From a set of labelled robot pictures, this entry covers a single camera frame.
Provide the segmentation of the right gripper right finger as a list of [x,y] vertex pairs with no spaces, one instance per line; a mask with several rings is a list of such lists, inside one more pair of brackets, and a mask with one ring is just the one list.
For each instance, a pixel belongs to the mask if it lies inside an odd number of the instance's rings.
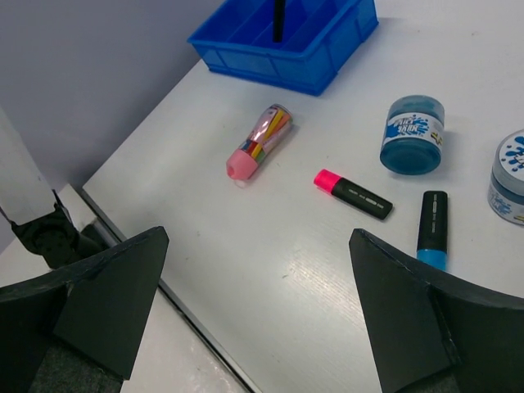
[[350,257],[384,392],[521,392],[523,300],[356,229]]

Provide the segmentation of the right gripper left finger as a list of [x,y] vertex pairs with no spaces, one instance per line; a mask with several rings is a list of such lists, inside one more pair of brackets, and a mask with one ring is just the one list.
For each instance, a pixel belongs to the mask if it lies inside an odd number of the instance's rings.
[[119,392],[130,379],[169,238],[150,228],[1,289],[3,392]]

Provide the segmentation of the blue black highlighter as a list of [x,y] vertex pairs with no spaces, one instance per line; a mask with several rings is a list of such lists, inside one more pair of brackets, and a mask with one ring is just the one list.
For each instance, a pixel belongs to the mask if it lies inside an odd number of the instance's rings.
[[448,253],[448,195],[426,191],[418,225],[417,259],[445,271]]

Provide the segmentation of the pink black highlighter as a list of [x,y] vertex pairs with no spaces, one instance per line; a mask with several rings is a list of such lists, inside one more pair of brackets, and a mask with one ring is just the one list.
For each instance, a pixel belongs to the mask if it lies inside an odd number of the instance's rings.
[[317,173],[314,185],[375,219],[385,220],[393,211],[393,204],[388,200],[327,169]]

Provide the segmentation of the pink crayon tube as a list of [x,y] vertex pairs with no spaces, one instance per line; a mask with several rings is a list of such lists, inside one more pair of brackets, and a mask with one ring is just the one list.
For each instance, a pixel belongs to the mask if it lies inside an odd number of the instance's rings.
[[291,113],[279,104],[267,108],[245,142],[226,162],[232,180],[246,181],[264,163],[269,153],[287,136],[293,125]]

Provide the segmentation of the orange black highlighter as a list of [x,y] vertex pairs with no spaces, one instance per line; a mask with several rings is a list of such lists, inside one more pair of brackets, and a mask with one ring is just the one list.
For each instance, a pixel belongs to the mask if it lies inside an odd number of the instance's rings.
[[273,2],[273,42],[280,43],[283,38],[285,24],[286,0]]

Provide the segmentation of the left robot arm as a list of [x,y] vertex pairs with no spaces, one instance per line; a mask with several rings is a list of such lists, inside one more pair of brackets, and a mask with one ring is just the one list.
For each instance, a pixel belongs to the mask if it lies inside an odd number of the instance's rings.
[[40,172],[20,134],[1,113],[1,214],[30,253],[50,269],[107,249],[100,238],[79,231],[69,211]]

